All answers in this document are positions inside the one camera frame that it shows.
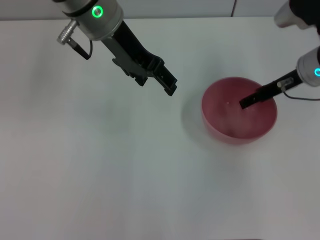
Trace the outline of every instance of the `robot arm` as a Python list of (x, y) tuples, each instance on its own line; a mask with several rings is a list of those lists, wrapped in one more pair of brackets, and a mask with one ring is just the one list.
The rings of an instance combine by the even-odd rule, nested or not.
[[(297, 25), (302, 30), (316, 27), (318, 34), (320, 34), (319, 7), (320, 1), (318, 0), (290, 0), (275, 15), (275, 24), (280, 28)], [(312, 87), (320, 86), (320, 47), (300, 57), (294, 71), (258, 88), (255, 93), (242, 99), (240, 105), (242, 109), (248, 108), (253, 104), (285, 93), (286, 90), (301, 83)]]
[[(113, 62), (127, 76), (143, 86), (148, 77), (155, 78), (169, 96), (177, 89), (177, 79), (164, 66), (165, 62), (148, 52), (124, 22), (124, 13), (116, 0), (53, 0), (71, 19), (58, 37), (62, 45), (70, 45), (85, 59), (92, 54), (92, 41), (101, 41), (115, 56)], [(87, 54), (72, 38), (75, 28), (89, 38)]]

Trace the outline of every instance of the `green led ring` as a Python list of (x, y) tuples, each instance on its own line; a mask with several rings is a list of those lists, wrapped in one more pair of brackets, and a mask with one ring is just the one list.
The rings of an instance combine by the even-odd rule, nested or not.
[[(96, 10), (99, 9), (100, 10), (100, 14), (96, 14)], [(101, 6), (95, 6), (93, 9), (92, 9), (92, 16), (94, 16), (95, 18), (100, 18), (102, 15), (104, 14), (104, 10)]]

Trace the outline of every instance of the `white table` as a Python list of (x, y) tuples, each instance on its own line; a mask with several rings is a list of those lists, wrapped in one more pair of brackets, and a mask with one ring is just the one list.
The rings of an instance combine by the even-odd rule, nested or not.
[(212, 82), (274, 81), (316, 31), (268, 17), (126, 22), (178, 79), (173, 97), (152, 78), (139, 87), (101, 42), (89, 61), (59, 45), (67, 21), (0, 22), (0, 239), (319, 239), (320, 103), (277, 96), (275, 127), (245, 146), (211, 139), (200, 116)]

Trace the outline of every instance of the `red bowl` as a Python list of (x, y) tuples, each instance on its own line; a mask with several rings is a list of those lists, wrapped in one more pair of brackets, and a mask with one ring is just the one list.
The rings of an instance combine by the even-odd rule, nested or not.
[(209, 132), (228, 144), (248, 144), (275, 125), (277, 105), (274, 99), (242, 109), (239, 101), (261, 85), (243, 77), (227, 77), (213, 83), (202, 97), (202, 117)]

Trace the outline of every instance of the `black cable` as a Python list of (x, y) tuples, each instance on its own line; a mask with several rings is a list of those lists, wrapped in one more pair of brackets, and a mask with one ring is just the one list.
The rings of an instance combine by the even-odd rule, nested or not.
[(238, 0), (234, 0), (234, 4), (233, 4), (233, 8), (232, 8), (232, 12), (231, 12), (231, 17), (233, 17), (233, 16), (234, 16), (234, 14), (235, 14), (235, 10), (236, 10), (236, 6), (237, 6), (237, 2), (238, 2)]
[(304, 98), (304, 97), (294, 97), (294, 96), (289, 96), (286, 93), (286, 89), (284, 87), (281, 88), (283, 94), (289, 98), (289, 99), (295, 99), (295, 100), (304, 100), (304, 101), (320, 101), (320, 98)]
[(94, 45), (92, 44), (92, 40), (90, 40), (90, 52), (89, 52), (89, 58), (92, 56), (92, 51), (94, 49)]
[(68, 41), (68, 44), (72, 47), (73, 50), (75, 50), (78, 54), (80, 54), (84, 59), (89, 60), (92, 56), (92, 52), (93, 52), (93, 43), (90, 40), (90, 52), (89, 54), (75, 41), (73, 40), (71, 37)]

